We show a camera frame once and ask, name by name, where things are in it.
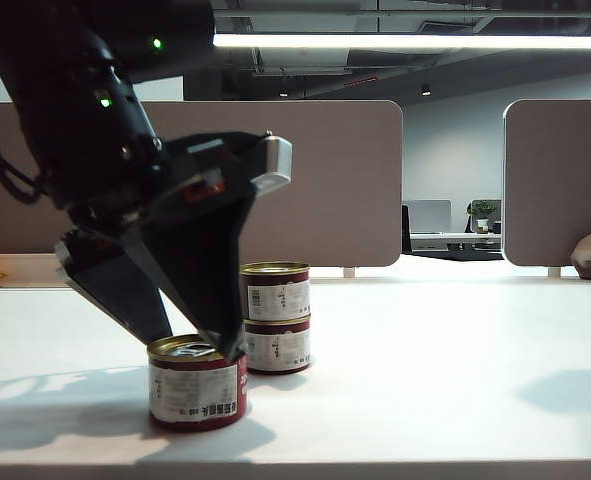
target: office chair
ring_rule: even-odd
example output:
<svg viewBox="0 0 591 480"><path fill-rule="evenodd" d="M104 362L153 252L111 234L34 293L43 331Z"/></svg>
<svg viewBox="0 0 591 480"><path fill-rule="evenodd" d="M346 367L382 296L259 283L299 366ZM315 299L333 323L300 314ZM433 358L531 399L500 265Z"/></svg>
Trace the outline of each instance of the office chair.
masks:
<svg viewBox="0 0 591 480"><path fill-rule="evenodd" d="M466 207L467 212L468 212L469 208L471 208L471 203L469 203L468 206ZM473 216L469 215L468 221L466 222L466 228L464 228L464 233L473 233L473 230L471 230L471 223L473 223Z"/></svg>
<svg viewBox="0 0 591 480"><path fill-rule="evenodd" d="M411 230L408 220L408 207L402 205L402 253L412 253Z"/></svg>

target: can lid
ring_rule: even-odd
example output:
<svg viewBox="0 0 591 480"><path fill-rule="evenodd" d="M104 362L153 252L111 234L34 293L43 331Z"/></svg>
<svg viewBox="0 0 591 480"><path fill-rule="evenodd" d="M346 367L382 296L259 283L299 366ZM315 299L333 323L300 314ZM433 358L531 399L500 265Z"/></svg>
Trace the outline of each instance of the can lid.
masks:
<svg viewBox="0 0 591 480"><path fill-rule="evenodd" d="M300 323L306 323L311 321L311 316L306 315L305 317L293 318L292 320L249 320L244 319L245 325L263 325L267 327L279 327L282 325L299 325Z"/></svg>
<svg viewBox="0 0 591 480"><path fill-rule="evenodd" d="M256 262L240 267L242 275L284 275L307 272L310 265L301 262Z"/></svg>
<svg viewBox="0 0 591 480"><path fill-rule="evenodd" d="M148 356L164 362L199 362L223 357L199 335L178 335L156 340L146 349Z"/></svg>

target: metal can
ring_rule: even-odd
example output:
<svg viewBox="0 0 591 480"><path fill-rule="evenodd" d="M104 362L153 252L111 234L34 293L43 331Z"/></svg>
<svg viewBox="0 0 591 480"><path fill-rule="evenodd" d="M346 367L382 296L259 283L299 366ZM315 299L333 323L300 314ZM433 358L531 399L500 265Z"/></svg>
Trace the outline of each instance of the metal can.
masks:
<svg viewBox="0 0 591 480"><path fill-rule="evenodd" d="M299 262L259 262L242 265L242 313L249 320L276 322L311 313L310 266Z"/></svg>
<svg viewBox="0 0 591 480"><path fill-rule="evenodd" d="M257 373L299 372L311 363L310 315L297 320L244 320L248 370Z"/></svg>
<svg viewBox="0 0 591 480"><path fill-rule="evenodd" d="M199 335L162 338L147 348L149 410L165 427L213 430L246 411L246 356L229 363Z"/></svg>

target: stacked cans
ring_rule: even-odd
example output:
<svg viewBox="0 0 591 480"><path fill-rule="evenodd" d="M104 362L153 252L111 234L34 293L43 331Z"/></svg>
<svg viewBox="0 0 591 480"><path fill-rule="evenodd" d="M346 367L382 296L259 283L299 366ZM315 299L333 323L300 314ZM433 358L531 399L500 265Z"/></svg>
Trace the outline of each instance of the stacked cans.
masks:
<svg viewBox="0 0 591 480"><path fill-rule="evenodd" d="M260 262L240 269L248 369L266 374L310 365L309 265Z"/></svg>

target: potted plant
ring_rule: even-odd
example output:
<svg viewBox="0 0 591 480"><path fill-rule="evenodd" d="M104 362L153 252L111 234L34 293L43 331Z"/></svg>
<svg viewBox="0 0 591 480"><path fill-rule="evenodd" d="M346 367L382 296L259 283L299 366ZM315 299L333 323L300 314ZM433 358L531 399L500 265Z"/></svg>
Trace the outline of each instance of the potted plant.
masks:
<svg viewBox="0 0 591 480"><path fill-rule="evenodd" d="M497 206L486 200L472 202L466 213L477 220L477 233L488 233L488 216L497 210Z"/></svg>

